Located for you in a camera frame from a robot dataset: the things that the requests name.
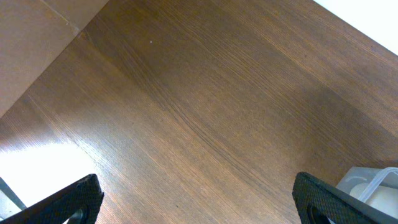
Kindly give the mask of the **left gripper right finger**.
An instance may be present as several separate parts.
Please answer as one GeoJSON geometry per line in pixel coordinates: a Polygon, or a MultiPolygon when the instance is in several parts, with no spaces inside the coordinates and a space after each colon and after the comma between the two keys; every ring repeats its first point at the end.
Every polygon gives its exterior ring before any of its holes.
{"type": "Polygon", "coordinates": [[[307,172],[296,175],[292,196],[302,224],[397,224],[396,218],[307,172]]]}

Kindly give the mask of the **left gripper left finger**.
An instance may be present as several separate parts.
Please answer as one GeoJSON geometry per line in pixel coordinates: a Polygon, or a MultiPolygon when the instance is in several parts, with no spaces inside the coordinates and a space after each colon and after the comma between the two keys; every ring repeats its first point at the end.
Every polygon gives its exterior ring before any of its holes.
{"type": "Polygon", "coordinates": [[[94,224],[100,212],[104,192],[96,174],[89,174],[30,207],[1,180],[1,193],[20,211],[1,217],[1,223],[76,223],[94,224]]]}

